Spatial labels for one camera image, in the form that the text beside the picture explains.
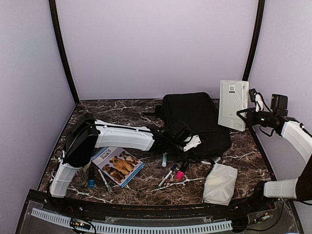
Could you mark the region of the black student bag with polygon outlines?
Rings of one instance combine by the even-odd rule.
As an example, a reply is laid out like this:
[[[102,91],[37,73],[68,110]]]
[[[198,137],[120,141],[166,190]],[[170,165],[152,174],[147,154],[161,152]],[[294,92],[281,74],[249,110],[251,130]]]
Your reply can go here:
[[[144,112],[143,115],[162,119],[165,127],[184,123],[199,136],[201,143],[197,147],[184,153],[174,147],[168,152],[168,156],[177,161],[197,163],[221,158],[231,147],[229,129],[218,124],[218,109],[205,92],[165,95],[154,112]]]

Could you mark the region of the dog picture book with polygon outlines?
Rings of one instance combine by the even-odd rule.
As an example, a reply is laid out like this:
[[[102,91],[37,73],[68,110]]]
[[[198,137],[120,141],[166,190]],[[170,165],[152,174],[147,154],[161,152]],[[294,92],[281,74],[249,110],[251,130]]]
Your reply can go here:
[[[103,147],[91,160],[121,188],[124,188],[145,166],[141,160],[118,147]]]

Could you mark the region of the grey Great Gatsby book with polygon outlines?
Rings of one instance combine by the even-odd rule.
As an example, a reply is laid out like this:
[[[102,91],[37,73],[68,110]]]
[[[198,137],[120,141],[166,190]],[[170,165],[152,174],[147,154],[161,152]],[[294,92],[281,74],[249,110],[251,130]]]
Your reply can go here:
[[[236,114],[248,107],[248,81],[221,80],[218,124],[233,130],[245,131],[246,123]]]

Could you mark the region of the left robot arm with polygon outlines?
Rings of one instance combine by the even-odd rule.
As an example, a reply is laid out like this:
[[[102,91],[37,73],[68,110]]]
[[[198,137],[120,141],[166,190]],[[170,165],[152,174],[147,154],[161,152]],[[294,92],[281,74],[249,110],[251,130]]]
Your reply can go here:
[[[58,170],[49,186],[49,203],[57,212],[69,208],[64,197],[78,170],[90,161],[94,149],[120,147],[162,154],[172,148],[187,152],[201,144],[198,135],[182,121],[168,128],[132,127],[111,124],[84,114],[67,134]]]

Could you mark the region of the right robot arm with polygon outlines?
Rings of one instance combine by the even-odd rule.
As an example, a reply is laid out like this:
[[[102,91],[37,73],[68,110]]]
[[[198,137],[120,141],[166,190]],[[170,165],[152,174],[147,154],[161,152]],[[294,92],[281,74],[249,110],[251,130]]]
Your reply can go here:
[[[255,125],[259,129],[271,128],[270,134],[263,132],[268,137],[273,133],[287,140],[301,155],[306,165],[301,175],[296,179],[263,182],[256,188],[256,195],[249,200],[249,208],[260,211],[268,203],[268,198],[294,199],[306,202],[312,199],[312,135],[306,130],[304,124],[288,116],[288,97],[273,94],[271,106],[268,107],[260,92],[249,90],[253,108],[236,112],[248,127]]]

